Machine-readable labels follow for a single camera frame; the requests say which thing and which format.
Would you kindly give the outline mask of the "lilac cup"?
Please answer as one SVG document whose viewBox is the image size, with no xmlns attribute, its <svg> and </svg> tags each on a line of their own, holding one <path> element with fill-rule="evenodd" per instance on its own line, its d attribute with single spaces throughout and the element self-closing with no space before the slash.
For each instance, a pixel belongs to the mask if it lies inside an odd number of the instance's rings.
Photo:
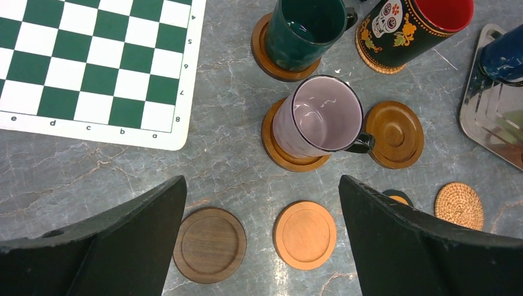
<svg viewBox="0 0 523 296">
<path fill-rule="evenodd" d="M 369 154 L 375 138 L 363 131 L 363 122 L 360 99 L 346 82 L 315 75 L 284 99 L 272 128 L 278 146 L 293 157 Z"/>
</svg>

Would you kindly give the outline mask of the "dark blue mug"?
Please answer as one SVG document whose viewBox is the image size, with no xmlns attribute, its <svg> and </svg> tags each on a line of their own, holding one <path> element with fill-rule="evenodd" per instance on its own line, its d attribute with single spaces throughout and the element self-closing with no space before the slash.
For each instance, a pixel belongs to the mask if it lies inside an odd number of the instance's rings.
<svg viewBox="0 0 523 296">
<path fill-rule="evenodd" d="M 522 25 L 484 46 L 479 65 L 491 80 L 522 87 Z"/>
</svg>

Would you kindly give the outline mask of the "reddish brown grooved coaster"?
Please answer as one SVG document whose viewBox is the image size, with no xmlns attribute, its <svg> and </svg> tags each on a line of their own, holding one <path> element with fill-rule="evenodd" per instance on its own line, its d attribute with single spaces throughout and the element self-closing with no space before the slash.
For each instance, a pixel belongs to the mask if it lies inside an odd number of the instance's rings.
<svg viewBox="0 0 523 296">
<path fill-rule="evenodd" d="M 424 132 L 417 115 L 405 104 L 384 101 L 366 115 L 364 130 L 375 138 L 371 158 L 388 169 L 415 164 L 424 148 Z"/>
</svg>

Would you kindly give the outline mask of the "light brown grooved coaster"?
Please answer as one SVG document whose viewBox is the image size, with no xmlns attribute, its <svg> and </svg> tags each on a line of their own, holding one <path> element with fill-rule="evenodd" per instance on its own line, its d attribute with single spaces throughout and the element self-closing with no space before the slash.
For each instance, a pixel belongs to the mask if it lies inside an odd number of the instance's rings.
<svg viewBox="0 0 523 296">
<path fill-rule="evenodd" d="M 283 151 L 278 143 L 276 142 L 273 135 L 273 119 L 285 101 L 285 98 L 275 102 L 269 111 L 267 111 L 263 122 L 261 124 L 261 141 L 265 152 L 269 158 L 277 164 L 279 167 L 296 173 L 304 173 L 313 171 L 323 166 L 331 157 L 330 155 L 324 155 L 321 157 L 293 157 L 287 152 Z"/>
</svg>

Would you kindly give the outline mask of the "dark green mug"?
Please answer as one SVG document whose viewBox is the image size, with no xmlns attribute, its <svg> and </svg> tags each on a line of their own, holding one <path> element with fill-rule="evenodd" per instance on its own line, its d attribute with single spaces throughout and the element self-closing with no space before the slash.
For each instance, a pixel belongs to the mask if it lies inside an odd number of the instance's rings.
<svg viewBox="0 0 523 296">
<path fill-rule="evenodd" d="M 265 50 L 278 67 L 300 72 L 357 21 L 355 9 L 341 0 L 279 0 L 266 31 Z"/>
</svg>

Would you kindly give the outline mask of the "brown grooved wooden coaster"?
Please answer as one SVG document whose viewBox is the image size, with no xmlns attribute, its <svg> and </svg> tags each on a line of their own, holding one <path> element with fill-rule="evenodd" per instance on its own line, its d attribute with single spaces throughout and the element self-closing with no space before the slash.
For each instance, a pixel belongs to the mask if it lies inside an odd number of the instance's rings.
<svg viewBox="0 0 523 296">
<path fill-rule="evenodd" d="M 299 72 L 285 70 L 274 63 L 265 50 L 266 29 L 268 28 L 268 23 L 271 20 L 271 17 L 272 13 L 264 15 L 254 26 L 250 40 L 250 47 L 253 58 L 255 59 L 257 65 L 267 75 L 276 80 L 283 82 L 297 82 L 304 80 L 318 68 L 321 59 L 318 59 L 310 67 Z"/>
</svg>

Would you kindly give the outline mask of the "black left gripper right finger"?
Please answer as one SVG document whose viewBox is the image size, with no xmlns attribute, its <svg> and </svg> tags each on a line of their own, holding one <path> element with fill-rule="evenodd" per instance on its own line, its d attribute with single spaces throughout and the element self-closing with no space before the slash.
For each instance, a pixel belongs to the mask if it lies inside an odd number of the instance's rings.
<svg viewBox="0 0 523 296">
<path fill-rule="evenodd" d="M 349 175 L 340 204 L 363 295 L 521 295 L 522 240 L 399 203 Z"/>
</svg>

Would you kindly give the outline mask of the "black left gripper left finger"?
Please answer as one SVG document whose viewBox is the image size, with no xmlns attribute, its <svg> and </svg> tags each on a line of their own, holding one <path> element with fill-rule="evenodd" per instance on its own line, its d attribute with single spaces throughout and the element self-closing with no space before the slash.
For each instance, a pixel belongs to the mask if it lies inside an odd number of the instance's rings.
<svg viewBox="0 0 523 296">
<path fill-rule="evenodd" d="M 40 237 L 1 242 L 1 294 L 161 295 L 186 196 L 176 176 Z"/>
</svg>

